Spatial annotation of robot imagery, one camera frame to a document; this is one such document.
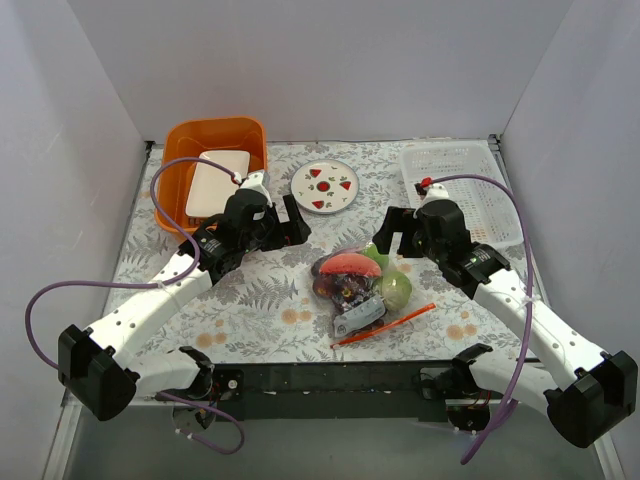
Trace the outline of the fake red grape bunch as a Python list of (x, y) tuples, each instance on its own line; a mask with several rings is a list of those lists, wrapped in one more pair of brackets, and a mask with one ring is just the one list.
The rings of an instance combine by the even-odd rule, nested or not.
[(374, 296), (376, 277), (322, 275), (313, 281), (314, 293), (331, 301), (339, 314), (351, 310)]

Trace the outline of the clear orange zip top bag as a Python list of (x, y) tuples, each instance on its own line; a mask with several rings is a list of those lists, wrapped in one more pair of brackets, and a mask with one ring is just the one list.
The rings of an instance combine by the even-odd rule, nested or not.
[(334, 308), (333, 349), (380, 335), (436, 308), (421, 303), (408, 310), (415, 297), (411, 280), (371, 242), (321, 257), (310, 274), (314, 294)]

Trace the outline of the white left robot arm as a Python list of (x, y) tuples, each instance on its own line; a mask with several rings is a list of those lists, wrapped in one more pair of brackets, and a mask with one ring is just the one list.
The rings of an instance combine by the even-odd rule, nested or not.
[(145, 288), (85, 329), (69, 326), (58, 340), (61, 383), (100, 421), (114, 418), (135, 397), (163, 391), (206, 399), (214, 365), (190, 346), (138, 357), (139, 349), (195, 297), (236, 270), (245, 255), (306, 242), (311, 229), (293, 195), (281, 221), (269, 197), (241, 188), (223, 213), (205, 220)]

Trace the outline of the fake watermelon slice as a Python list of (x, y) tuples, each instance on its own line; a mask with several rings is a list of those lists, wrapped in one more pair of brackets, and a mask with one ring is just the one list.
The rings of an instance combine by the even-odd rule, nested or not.
[(322, 275), (359, 275), (379, 277), (382, 269), (378, 263), (359, 253), (343, 253), (332, 256), (319, 268)]

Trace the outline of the fake green cabbage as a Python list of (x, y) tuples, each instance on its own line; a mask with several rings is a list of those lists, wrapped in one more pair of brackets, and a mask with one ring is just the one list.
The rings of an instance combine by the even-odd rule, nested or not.
[(384, 273), (374, 282), (373, 287), (389, 311), (399, 311), (405, 308), (413, 291), (409, 278), (397, 270)]

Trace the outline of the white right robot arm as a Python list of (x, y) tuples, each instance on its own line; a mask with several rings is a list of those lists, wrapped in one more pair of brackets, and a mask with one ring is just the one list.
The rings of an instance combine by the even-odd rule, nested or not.
[(458, 205), (446, 199), (419, 209), (391, 207), (373, 242), (389, 251), (432, 260), (444, 279), (502, 321), (544, 365), (523, 368), (513, 398), (545, 414), (569, 443), (586, 448), (636, 407), (638, 365), (582, 337), (544, 302), (525, 292), (510, 263), (493, 247), (472, 240)]

